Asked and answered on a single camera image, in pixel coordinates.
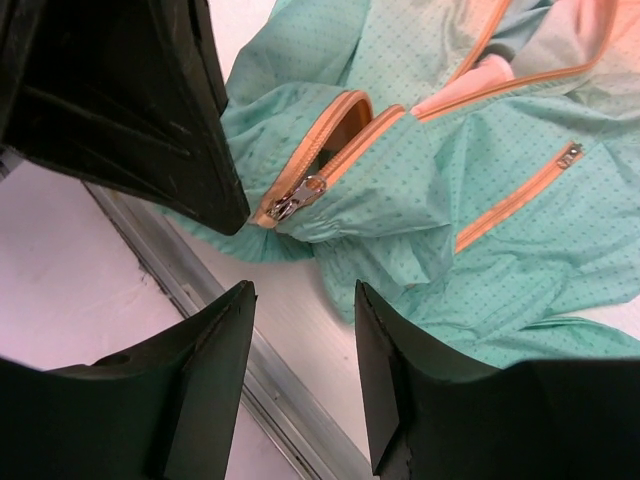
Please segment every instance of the mint green jacket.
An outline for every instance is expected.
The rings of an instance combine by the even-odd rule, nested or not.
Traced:
[[[570,312],[640,293],[640,1],[594,0],[586,46],[559,3],[515,53],[516,80],[421,118],[401,110],[289,218],[232,238],[181,224],[249,262],[314,257],[346,321],[361,279],[496,366],[637,356],[636,339]],[[365,92],[372,118],[408,111],[472,68],[508,6],[280,1],[227,85],[223,125],[252,211],[336,98]]]

